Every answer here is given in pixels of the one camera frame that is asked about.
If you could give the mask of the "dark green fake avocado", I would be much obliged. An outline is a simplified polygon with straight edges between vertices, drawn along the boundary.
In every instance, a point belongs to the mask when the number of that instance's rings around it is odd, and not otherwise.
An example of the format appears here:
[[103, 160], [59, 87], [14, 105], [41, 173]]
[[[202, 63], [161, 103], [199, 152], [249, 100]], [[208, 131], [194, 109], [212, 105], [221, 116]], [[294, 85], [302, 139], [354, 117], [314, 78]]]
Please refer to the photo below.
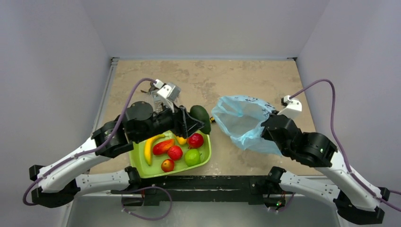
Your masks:
[[204, 123], [204, 127], [200, 129], [200, 131], [204, 134], [209, 135], [211, 132], [211, 123], [210, 117], [206, 109], [201, 105], [194, 105], [190, 108], [190, 116], [202, 121]]

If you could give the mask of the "red fake apple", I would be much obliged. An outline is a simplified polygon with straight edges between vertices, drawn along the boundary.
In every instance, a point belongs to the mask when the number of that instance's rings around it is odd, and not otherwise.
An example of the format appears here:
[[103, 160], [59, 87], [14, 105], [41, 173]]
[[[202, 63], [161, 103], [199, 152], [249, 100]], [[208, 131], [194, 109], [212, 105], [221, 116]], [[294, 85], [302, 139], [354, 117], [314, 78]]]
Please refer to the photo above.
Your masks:
[[194, 133], [187, 139], [187, 144], [189, 149], [199, 148], [204, 144], [204, 138], [199, 133]]

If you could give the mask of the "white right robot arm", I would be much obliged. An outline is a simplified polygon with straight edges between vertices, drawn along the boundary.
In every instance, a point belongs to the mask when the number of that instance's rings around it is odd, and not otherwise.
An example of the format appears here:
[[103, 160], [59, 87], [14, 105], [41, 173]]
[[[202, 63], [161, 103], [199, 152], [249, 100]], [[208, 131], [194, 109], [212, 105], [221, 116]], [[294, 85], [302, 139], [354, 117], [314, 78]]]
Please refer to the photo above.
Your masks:
[[283, 156], [314, 168], [332, 181], [332, 184], [317, 183], [274, 166], [265, 180], [270, 192], [281, 189], [323, 202], [353, 224], [383, 222], [385, 212], [380, 203], [388, 201], [390, 191], [372, 185], [354, 168], [347, 168], [344, 155], [329, 138], [317, 132], [302, 132], [284, 115], [271, 115], [261, 127], [262, 138], [275, 142]]

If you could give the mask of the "red orange fake fruit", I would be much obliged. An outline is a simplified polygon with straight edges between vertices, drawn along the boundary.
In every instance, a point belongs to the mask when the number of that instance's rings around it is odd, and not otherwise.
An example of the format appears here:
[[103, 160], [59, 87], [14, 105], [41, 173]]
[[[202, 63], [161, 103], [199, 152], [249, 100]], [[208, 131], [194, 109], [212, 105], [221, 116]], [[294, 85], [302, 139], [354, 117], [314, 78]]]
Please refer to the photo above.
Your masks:
[[164, 140], [157, 143], [153, 149], [152, 153], [155, 156], [160, 156], [168, 152], [168, 150], [175, 145], [175, 139]]

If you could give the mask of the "green fake apple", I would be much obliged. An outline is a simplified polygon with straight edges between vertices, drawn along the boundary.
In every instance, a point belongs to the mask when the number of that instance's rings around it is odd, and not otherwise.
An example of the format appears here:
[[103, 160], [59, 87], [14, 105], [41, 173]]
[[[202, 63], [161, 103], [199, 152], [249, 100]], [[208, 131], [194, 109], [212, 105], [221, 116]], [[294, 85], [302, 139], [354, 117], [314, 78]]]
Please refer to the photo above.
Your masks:
[[187, 166], [195, 166], [201, 163], [201, 154], [197, 149], [190, 149], [185, 153], [184, 161]]

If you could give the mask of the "blue printed plastic bag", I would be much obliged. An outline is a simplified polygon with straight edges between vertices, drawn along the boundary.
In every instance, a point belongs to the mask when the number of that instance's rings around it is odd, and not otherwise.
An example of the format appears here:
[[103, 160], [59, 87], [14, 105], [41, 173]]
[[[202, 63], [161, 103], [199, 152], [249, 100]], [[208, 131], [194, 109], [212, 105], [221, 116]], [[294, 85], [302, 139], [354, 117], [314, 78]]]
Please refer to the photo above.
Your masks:
[[262, 138], [261, 124], [275, 110], [270, 103], [255, 97], [222, 96], [211, 110], [211, 115], [239, 149], [281, 156], [273, 141]]

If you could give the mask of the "red orange fake pear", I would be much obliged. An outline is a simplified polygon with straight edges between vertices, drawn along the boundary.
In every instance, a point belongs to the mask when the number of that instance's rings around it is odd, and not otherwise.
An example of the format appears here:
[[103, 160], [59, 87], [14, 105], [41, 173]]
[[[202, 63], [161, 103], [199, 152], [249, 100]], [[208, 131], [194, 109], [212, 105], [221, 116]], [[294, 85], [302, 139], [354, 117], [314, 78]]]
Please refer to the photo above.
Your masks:
[[165, 173], [173, 171], [174, 167], [175, 167], [175, 162], [172, 159], [166, 159], [161, 164], [161, 169]]

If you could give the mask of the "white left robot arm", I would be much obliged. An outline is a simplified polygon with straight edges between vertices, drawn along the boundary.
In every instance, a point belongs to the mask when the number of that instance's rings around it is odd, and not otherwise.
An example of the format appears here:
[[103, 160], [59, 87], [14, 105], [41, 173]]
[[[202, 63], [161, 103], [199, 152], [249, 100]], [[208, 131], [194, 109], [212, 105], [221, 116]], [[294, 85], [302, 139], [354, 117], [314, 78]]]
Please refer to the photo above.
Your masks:
[[31, 166], [29, 177], [33, 183], [25, 195], [31, 196], [31, 206], [56, 208], [93, 192], [136, 193], [141, 187], [141, 177], [134, 167], [110, 174], [87, 175], [85, 171], [132, 151], [134, 144], [166, 131], [188, 138], [200, 130], [210, 133], [209, 114], [200, 105], [192, 106], [190, 110], [174, 105], [155, 113], [151, 104], [135, 102], [61, 160], [48, 166]]

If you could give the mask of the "yellow fake banana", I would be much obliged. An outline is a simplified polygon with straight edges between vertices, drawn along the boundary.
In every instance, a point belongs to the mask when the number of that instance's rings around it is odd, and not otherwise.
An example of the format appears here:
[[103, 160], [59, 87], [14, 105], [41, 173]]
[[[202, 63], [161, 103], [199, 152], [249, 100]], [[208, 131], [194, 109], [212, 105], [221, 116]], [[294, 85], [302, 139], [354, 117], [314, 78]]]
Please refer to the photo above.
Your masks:
[[164, 134], [159, 134], [159, 135], [156, 135], [156, 136], [146, 140], [146, 143], [145, 143], [145, 146], [144, 146], [144, 159], [145, 159], [145, 162], [149, 166], [152, 165], [152, 146], [153, 146], [153, 143], [156, 140], [158, 140], [160, 138], [164, 138], [164, 137], [165, 137]]

